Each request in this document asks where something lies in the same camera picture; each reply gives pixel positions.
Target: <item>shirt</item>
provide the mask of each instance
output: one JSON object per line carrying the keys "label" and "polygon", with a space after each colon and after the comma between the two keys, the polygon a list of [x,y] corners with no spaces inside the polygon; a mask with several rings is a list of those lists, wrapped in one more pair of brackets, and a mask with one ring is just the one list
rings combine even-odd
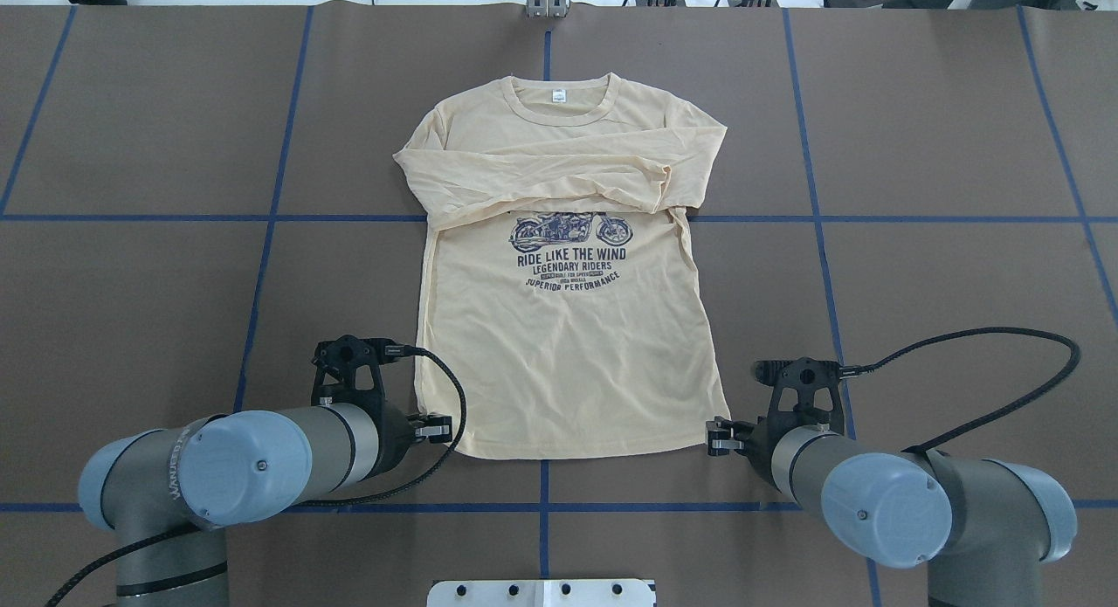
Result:
{"label": "shirt", "polygon": [[[724,134],[615,74],[500,78],[423,118],[395,158],[427,210],[417,344],[465,388],[459,452],[655,453],[729,416],[685,217]],[[430,361],[415,387],[456,410]]]}

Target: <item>shirt sleeve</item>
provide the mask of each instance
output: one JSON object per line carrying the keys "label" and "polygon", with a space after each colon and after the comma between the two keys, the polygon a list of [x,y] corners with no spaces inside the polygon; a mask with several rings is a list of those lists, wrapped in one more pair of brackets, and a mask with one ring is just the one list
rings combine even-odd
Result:
{"label": "shirt sleeve", "polygon": [[642,154],[600,153],[610,149],[543,152],[530,144],[472,153],[444,150],[445,142],[446,122],[436,108],[394,157],[434,229],[470,225],[555,198],[603,197],[654,212],[671,172],[664,162]]}

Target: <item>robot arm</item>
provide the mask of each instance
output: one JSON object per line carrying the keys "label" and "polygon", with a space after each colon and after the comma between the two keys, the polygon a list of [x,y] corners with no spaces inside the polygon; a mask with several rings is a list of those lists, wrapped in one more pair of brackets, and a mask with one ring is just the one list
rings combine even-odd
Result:
{"label": "robot arm", "polygon": [[[1078,362],[1078,345],[1068,343],[1072,357],[1063,377]],[[754,376],[774,388],[768,415],[757,424],[709,421],[709,455],[748,457],[766,482],[859,554],[892,568],[928,562],[931,607],[1039,607],[1041,563],[1067,554],[1076,537],[1068,493],[1023,465],[960,459],[930,447],[878,453],[844,437],[839,381],[862,369],[811,359],[759,361]],[[781,410],[787,389],[796,405]],[[830,410],[815,406],[822,389]]]}
{"label": "robot arm", "polygon": [[[120,560],[117,605],[228,605],[225,528],[388,472],[417,443],[452,442],[451,417],[405,416],[385,401],[380,364],[420,352],[386,339],[324,341],[315,406],[203,417],[101,448],[78,484],[89,522],[123,544],[182,533]],[[361,367],[372,389],[356,388]],[[200,530],[182,530],[191,524]]]}

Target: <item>motorcycle graphic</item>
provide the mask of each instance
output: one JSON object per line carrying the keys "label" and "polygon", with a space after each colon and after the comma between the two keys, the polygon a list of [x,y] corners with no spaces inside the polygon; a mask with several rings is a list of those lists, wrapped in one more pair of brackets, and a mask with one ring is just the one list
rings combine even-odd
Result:
{"label": "motorcycle graphic", "polygon": [[590,238],[594,218],[601,218],[595,236],[606,245],[622,246],[633,239],[633,230],[625,218],[605,212],[555,212],[536,217],[517,218],[517,226],[509,237],[521,254],[538,252],[547,245],[568,245]]}

